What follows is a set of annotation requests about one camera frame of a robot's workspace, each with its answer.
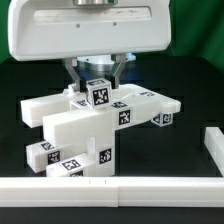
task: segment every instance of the white block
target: white block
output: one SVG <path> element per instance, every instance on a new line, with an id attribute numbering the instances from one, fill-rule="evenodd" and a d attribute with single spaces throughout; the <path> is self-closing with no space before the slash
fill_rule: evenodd
<path id="1" fill-rule="evenodd" d="M 95 138 L 96 151 L 113 146 L 113 113 L 111 108 L 68 111 L 43 118 L 44 138 L 53 146 L 73 145 L 86 153 L 87 141 Z"/>
<path id="2" fill-rule="evenodd" d="M 224 207 L 223 178 L 0 178 L 0 207 Z"/>
<path id="3" fill-rule="evenodd" d="M 223 207 L 223 178 L 120 178 L 119 206 Z"/>
<path id="4" fill-rule="evenodd" d="M 21 101 L 22 119 L 29 127 L 34 128 L 43 124 L 42 118 L 70 110 L 70 100 L 81 101 L 85 94 L 69 94 L 65 92 L 52 96 L 39 97 Z"/>
<path id="5" fill-rule="evenodd" d="M 48 177 L 88 177 L 96 176 L 95 160 L 81 154 L 47 166 Z"/>
<path id="6" fill-rule="evenodd" d="M 90 108 L 102 108 L 112 104 L 112 88 L 108 80 L 100 78 L 88 81 L 86 88 L 86 102 Z"/>
<path id="7" fill-rule="evenodd" d="M 35 173 L 44 171 L 47 165 L 75 156 L 75 150 L 69 146 L 54 147 L 43 141 L 26 147 L 27 163 Z"/>
<path id="8" fill-rule="evenodd" d="M 0 207 L 117 207 L 117 182 L 101 178 L 0 178 Z"/>
<path id="9" fill-rule="evenodd" d="M 205 141 L 208 151 L 224 176 L 224 135 L 217 127 L 206 128 Z"/>
<path id="10" fill-rule="evenodd" d="M 160 127 L 171 125 L 173 124 L 173 114 L 158 114 L 151 122 Z"/>

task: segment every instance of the black table surface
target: black table surface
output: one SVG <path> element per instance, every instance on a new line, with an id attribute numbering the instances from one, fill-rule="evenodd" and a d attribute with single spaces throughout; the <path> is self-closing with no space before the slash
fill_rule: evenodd
<path id="1" fill-rule="evenodd" d="M 90 79 L 104 73 L 79 70 Z M 224 75 L 196 57 L 139 56 L 121 84 L 134 83 L 181 101 L 174 123 L 150 121 L 116 132 L 117 176 L 221 177 L 203 141 L 206 127 L 224 127 Z M 61 93 L 71 78 L 60 61 L 0 65 L 0 177 L 39 177 L 25 148 L 42 127 L 21 121 L 20 101 Z M 223 223 L 222 208 L 0 208 L 1 223 Z"/>

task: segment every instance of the block structure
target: block structure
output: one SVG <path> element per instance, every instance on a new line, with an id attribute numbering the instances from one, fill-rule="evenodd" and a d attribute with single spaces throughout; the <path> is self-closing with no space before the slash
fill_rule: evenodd
<path id="1" fill-rule="evenodd" d="M 87 89 L 86 94 L 59 95 L 67 111 L 58 112 L 56 106 L 55 114 L 54 109 L 45 110 L 47 104 L 51 107 L 52 97 L 29 101 L 32 108 L 38 102 L 34 113 L 43 108 L 41 116 L 30 119 L 31 124 L 33 119 L 43 121 L 47 141 L 27 147 L 28 164 L 34 172 L 47 166 L 48 176 L 113 176 L 116 130 L 153 118 L 165 126 L 180 111 L 180 102 L 132 84 L 111 90 L 110 82 L 97 79 L 88 81 Z"/>

